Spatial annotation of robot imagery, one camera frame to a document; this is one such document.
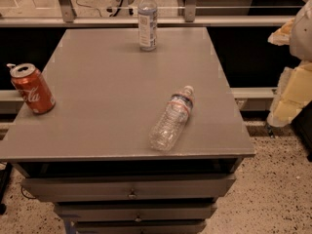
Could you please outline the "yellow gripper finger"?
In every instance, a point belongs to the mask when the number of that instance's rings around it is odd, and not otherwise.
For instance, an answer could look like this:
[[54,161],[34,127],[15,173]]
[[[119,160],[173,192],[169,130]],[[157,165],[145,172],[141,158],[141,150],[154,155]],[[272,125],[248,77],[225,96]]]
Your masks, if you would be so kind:
[[268,42],[277,45],[289,45],[294,19],[290,19],[268,37]]
[[267,122],[273,127],[290,124],[312,101],[312,62],[302,61],[294,69],[282,72],[273,98]]

